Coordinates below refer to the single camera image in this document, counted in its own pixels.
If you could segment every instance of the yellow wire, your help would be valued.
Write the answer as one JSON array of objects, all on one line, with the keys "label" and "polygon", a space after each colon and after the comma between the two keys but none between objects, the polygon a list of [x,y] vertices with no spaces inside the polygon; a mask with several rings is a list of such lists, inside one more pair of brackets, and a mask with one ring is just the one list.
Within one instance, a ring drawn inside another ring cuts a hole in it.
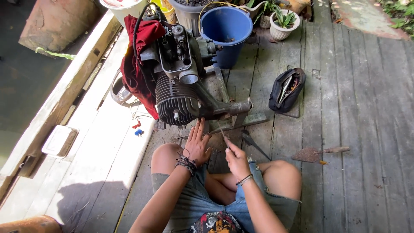
[{"label": "yellow wire", "polygon": [[199,31],[199,32],[201,32],[201,27],[200,27],[201,13],[203,13],[204,9],[205,9],[207,6],[209,6],[210,4],[213,4],[213,3],[219,3],[219,4],[220,4],[220,6],[221,6],[221,5],[230,5],[230,6],[234,6],[234,7],[238,8],[238,9],[242,9],[242,10],[244,10],[244,11],[248,12],[246,9],[244,9],[244,8],[240,8],[240,6],[237,6],[237,5],[234,5],[234,4],[231,4],[231,3],[228,3],[228,2],[210,2],[210,3],[208,3],[207,5],[205,5],[205,6],[203,7],[203,9],[201,10],[200,14],[198,15],[198,31]]}]

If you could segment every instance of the metal frame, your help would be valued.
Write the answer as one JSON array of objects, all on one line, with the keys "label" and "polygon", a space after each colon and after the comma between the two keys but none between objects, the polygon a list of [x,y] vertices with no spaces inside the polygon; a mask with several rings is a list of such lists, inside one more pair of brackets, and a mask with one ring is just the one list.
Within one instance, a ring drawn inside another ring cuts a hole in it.
[{"label": "metal frame", "polygon": [[[219,67],[214,67],[206,70],[206,73],[215,72],[217,77],[217,82],[219,84],[220,92],[223,97],[223,102],[229,103],[230,98],[227,93],[226,84],[223,80],[223,75]],[[261,112],[253,115],[248,115],[248,112],[238,114],[229,119],[220,120],[220,125],[223,131],[237,129],[245,126],[250,126],[254,124],[260,124],[268,121],[266,115]],[[208,125],[206,124],[204,128],[204,133],[218,133],[220,132],[220,127],[217,124],[216,120],[210,120]],[[183,129],[180,132],[179,138],[187,139],[190,133],[190,129]]]}]

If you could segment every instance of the denim shorts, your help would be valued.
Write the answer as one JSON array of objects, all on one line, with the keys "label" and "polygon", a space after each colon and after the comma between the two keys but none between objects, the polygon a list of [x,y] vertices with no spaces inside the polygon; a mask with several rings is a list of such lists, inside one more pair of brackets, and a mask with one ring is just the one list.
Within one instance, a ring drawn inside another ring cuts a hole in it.
[{"label": "denim shorts", "polygon": [[[269,193],[256,162],[250,161],[249,164],[253,178],[263,191],[266,201],[285,228],[289,230],[293,224],[299,201]],[[190,178],[185,185],[164,232],[185,233],[204,213],[226,211],[236,218],[237,222],[245,231],[254,233],[255,230],[250,219],[242,187],[238,185],[236,200],[230,205],[223,206],[216,204],[209,198],[204,188],[206,168],[207,166],[204,165],[201,169],[198,169],[195,176]],[[151,174],[154,193],[161,187],[168,176],[161,173]]]}]

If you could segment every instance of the black cable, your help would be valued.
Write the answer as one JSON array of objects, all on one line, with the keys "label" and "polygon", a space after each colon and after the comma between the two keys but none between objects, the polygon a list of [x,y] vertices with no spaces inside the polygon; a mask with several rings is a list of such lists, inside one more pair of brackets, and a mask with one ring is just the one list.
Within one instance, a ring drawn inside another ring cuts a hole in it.
[{"label": "black cable", "polygon": [[144,14],[145,14],[145,11],[147,10],[147,8],[148,8],[150,5],[154,5],[158,11],[161,11],[161,9],[159,8],[159,6],[157,6],[157,4],[155,4],[155,3],[153,3],[153,2],[150,2],[150,3],[148,3],[148,4],[146,4],[146,5],[145,5],[145,7],[142,9],[141,14],[140,14],[140,15],[139,15],[139,17],[137,18],[137,22],[135,23],[135,27],[134,27],[134,34],[133,34],[133,36],[132,36],[132,47],[133,47],[133,49],[134,49],[134,55],[135,55],[135,59],[137,60],[138,67],[140,68],[140,71],[142,72],[142,76],[143,76],[143,78],[144,78],[145,85],[147,86],[147,88],[148,88],[149,92],[151,92],[151,94],[155,97],[155,93],[153,93],[153,92],[151,91],[151,89],[148,87],[147,77],[145,76],[144,71],[143,71],[143,69],[142,69],[142,65],[141,65],[141,63],[140,63],[140,61],[139,61],[139,59],[138,59],[138,54],[137,54],[137,45],[136,45],[138,27],[140,26],[140,22],[141,22],[142,17],[143,17],[143,16],[144,16]]}]

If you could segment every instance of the hand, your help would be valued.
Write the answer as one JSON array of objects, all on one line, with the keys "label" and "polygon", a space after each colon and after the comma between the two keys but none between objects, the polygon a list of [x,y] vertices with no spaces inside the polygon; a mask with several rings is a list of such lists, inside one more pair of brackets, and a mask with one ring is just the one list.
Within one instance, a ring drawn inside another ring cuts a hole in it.
[{"label": "hand", "polygon": [[226,144],[230,147],[226,149],[226,160],[229,163],[231,173],[236,177],[237,182],[252,174],[249,163],[247,162],[246,153],[234,145],[227,137]]},{"label": "hand", "polygon": [[195,161],[195,166],[200,167],[208,161],[211,155],[211,147],[207,149],[206,146],[211,138],[211,135],[206,134],[203,137],[204,118],[197,120],[195,127],[191,127],[188,135],[187,143],[185,144],[183,155],[190,161]]}]

